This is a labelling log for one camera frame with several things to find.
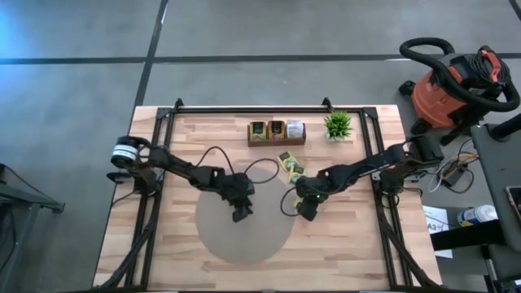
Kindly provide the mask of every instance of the gray floor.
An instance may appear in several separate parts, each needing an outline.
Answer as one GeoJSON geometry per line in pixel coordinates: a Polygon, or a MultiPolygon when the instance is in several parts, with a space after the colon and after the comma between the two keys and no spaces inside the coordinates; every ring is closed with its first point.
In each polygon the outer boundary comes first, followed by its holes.
{"type": "MultiPolygon", "coordinates": [[[[3,1],[0,59],[145,57],[159,6],[3,1]]],[[[398,54],[403,41],[430,36],[446,38],[458,52],[488,44],[515,53],[520,30],[507,0],[170,0],[156,55],[398,54]]],[[[521,86],[521,60],[506,62],[521,86]]],[[[114,188],[105,178],[113,170],[108,159],[128,130],[142,70],[141,63],[0,65],[0,161],[67,203],[63,214],[39,217],[18,292],[90,287],[114,188]]],[[[397,103],[408,129],[412,112],[396,89],[426,71],[411,61],[156,64],[144,104],[317,104],[327,96],[337,104],[397,103]]],[[[423,202],[490,203],[479,165],[473,168],[476,183],[467,194],[439,189],[423,202]]],[[[456,251],[439,263],[446,285],[482,286],[476,251],[456,251]]]]}

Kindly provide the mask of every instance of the orange vacuum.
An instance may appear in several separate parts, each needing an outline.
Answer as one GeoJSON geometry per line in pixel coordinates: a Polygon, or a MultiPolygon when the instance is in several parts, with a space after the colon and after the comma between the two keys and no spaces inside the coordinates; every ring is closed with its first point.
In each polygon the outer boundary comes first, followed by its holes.
{"type": "Polygon", "coordinates": [[[488,46],[482,46],[476,54],[456,54],[446,40],[419,37],[403,43],[400,53],[432,68],[418,82],[406,81],[399,88],[402,95],[411,97],[418,117],[412,134],[451,129],[440,141],[445,146],[459,134],[468,133],[487,113],[509,112],[519,106],[508,66],[488,46]],[[444,56],[436,59],[410,49],[424,45],[439,47],[444,56]],[[501,93],[505,102],[497,100],[501,93]]]}

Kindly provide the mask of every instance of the wooden tabletop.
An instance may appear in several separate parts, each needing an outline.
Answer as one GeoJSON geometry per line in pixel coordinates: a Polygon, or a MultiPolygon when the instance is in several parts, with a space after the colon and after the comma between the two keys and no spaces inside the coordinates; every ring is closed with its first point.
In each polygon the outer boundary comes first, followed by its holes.
{"type": "MultiPolygon", "coordinates": [[[[405,135],[398,108],[394,105],[375,107],[378,109],[385,147],[403,142],[405,135]]],[[[138,107],[130,135],[150,140],[156,109],[138,107]]],[[[352,135],[345,142],[326,142],[323,117],[323,114],[176,115],[171,152],[196,163],[206,149],[217,145],[228,153],[233,164],[240,164],[265,157],[275,158],[284,151],[291,151],[306,167],[309,176],[333,164],[363,160],[366,154],[358,116],[352,116],[352,135]],[[290,119],[300,119],[306,123],[308,136],[304,146],[247,147],[246,125],[249,122],[290,119]]],[[[371,124],[369,128],[375,153],[371,124]]],[[[205,164],[225,166],[226,161],[220,153],[211,152],[205,164]]],[[[287,180],[287,174],[283,171],[278,176],[283,181],[287,180]]],[[[115,199],[128,194],[131,189],[130,183],[119,186],[115,199]]],[[[185,179],[167,174],[149,290],[389,288],[368,177],[358,180],[345,192],[331,196],[320,205],[315,221],[297,217],[282,249],[268,260],[254,265],[228,264],[212,255],[202,244],[195,226],[195,206],[199,195],[200,191],[191,187],[185,179]]],[[[129,251],[138,203],[136,195],[112,208],[94,278],[95,285],[107,280],[129,251]]],[[[418,194],[409,191],[402,193],[398,210],[407,248],[429,277],[441,283],[418,194]]],[[[393,260],[398,282],[403,283],[396,251],[393,260]]],[[[136,282],[141,276],[141,265],[142,262],[138,262],[136,282]]]]}

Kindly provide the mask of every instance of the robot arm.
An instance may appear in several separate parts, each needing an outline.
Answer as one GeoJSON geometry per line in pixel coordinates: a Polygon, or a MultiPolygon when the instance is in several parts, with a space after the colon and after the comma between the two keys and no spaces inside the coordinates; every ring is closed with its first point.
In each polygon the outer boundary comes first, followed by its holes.
{"type": "Polygon", "coordinates": [[[136,189],[149,195],[158,188],[157,175],[153,168],[160,168],[185,178],[198,190],[218,193],[222,200],[234,206],[234,222],[253,214],[250,208],[252,202],[248,196],[253,195],[255,190],[245,173],[226,175],[221,167],[195,166],[170,154],[161,146],[152,146],[145,138],[131,136],[118,138],[111,163],[117,168],[127,170],[134,178],[136,189]],[[145,147],[149,149],[148,160],[142,161],[139,152],[145,147]]]}
{"type": "Polygon", "coordinates": [[[312,221],[317,207],[333,195],[355,184],[360,177],[379,173],[379,190],[383,194],[397,193],[403,188],[404,180],[414,174],[420,177],[425,168],[436,166],[443,159],[440,146],[427,136],[412,137],[401,144],[372,155],[355,164],[338,164],[318,172],[316,177],[301,177],[296,182],[296,193],[300,197],[297,210],[301,216],[312,221]]]}

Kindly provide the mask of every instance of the potted plant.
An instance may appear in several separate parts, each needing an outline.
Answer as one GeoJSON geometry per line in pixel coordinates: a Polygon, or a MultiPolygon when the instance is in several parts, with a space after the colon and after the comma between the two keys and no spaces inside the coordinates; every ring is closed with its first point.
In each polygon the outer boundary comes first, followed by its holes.
{"type": "Polygon", "coordinates": [[[324,118],[324,121],[327,127],[326,139],[328,142],[342,142],[351,134],[352,128],[349,127],[351,117],[347,112],[334,111],[331,116],[324,118]]]}

